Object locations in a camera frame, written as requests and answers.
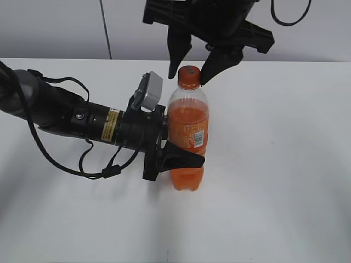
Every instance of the white table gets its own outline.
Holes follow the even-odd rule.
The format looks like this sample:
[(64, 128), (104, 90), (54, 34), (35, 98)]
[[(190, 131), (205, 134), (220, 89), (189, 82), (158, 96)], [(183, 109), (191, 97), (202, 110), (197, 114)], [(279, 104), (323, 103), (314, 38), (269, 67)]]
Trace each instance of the white table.
[[(176, 88), (166, 61), (3, 62), (76, 77), (92, 102), (121, 110), (145, 72), (165, 78), (162, 104)], [(342, 63), (243, 62), (204, 86), (210, 140), (196, 192), (174, 190), (167, 173), (143, 180), (143, 154), (111, 179), (65, 174), (25, 121), (1, 113), (0, 262), (351, 262), (350, 73)], [(39, 134), (77, 168), (84, 141)], [(86, 169), (101, 171), (115, 150), (96, 144)]]

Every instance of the black wire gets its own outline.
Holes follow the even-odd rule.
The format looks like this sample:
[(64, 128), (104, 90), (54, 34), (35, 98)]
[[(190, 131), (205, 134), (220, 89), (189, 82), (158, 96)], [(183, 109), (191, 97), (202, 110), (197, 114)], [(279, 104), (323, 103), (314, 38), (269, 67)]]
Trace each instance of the black wire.
[(121, 149), (122, 149), (122, 145), (120, 146), (120, 147), (118, 147), (118, 150), (117, 150), (117, 152), (112, 156), (112, 158), (110, 159), (110, 161), (109, 161), (109, 163), (108, 163), (108, 165), (107, 165), (107, 167), (111, 167), (111, 166), (113, 166), (113, 164), (114, 164), (114, 160), (115, 160), (115, 158), (116, 158), (116, 156), (117, 156), (117, 154), (121, 151)]
[(85, 173), (85, 171), (84, 171), (84, 169), (83, 169), (83, 160), (84, 160), (85, 156), (86, 156), (86, 155), (93, 149), (93, 147), (94, 147), (93, 142), (90, 141), (89, 139), (86, 139), (86, 142), (87, 142), (88, 144), (90, 144), (91, 147), (90, 147), (88, 150), (86, 150), (86, 151), (82, 154), (82, 156), (79, 158), (79, 162), (78, 162), (79, 171), (81, 171), (81, 173), (82, 173), (86, 178), (88, 178), (88, 179), (92, 179), (92, 180), (100, 179), (102, 176), (96, 176), (96, 177), (89, 177), (89, 176), (87, 176), (86, 173)]
[(307, 8), (306, 8), (305, 12), (303, 13), (303, 15), (297, 21), (292, 22), (292, 23), (286, 23), (286, 22), (281, 21), (279, 18), (277, 18), (276, 14), (275, 14), (275, 9), (274, 9), (274, 0), (271, 0), (270, 12), (272, 14), (273, 20), (277, 24), (279, 24), (281, 26), (294, 26), (297, 23), (301, 22), (306, 17), (306, 15), (309, 11), (309, 8), (311, 7), (311, 4), (312, 4), (312, 0), (308, 0), (308, 5), (307, 5)]
[(53, 83), (53, 84), (58, 84), (61, 83), (63, 81), (73, 81), (75, 83), (77, 83), (79, 86), (81, 86), (88, 94), (87, 100), (86, 102), (89, 102), (90, 99), (90, 92), (87, 89), (87, 87), (80, 82), (79, 80), (77, 80), (76, 78), (72, 78), (72, 77), (65, 77), (65, 78), (47, 78), (47, 77), (41, 77), (42, 80), (48, 82), (48, 83)]

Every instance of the orange soda bottle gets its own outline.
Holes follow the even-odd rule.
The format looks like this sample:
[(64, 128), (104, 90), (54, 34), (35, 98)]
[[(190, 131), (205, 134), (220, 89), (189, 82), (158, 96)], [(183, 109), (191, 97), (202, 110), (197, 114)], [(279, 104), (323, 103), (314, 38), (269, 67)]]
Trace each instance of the orange soda bottle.
[[(178, 147), (204, 156), (210, 111), (200, 89), (200, 70), (195, 66), (181, 67), (178, 87), (168, 103), (168, 139)], [(175, 189), (195, 191), (203, 177), (203, 167), (174, 169), (171, 177)]]

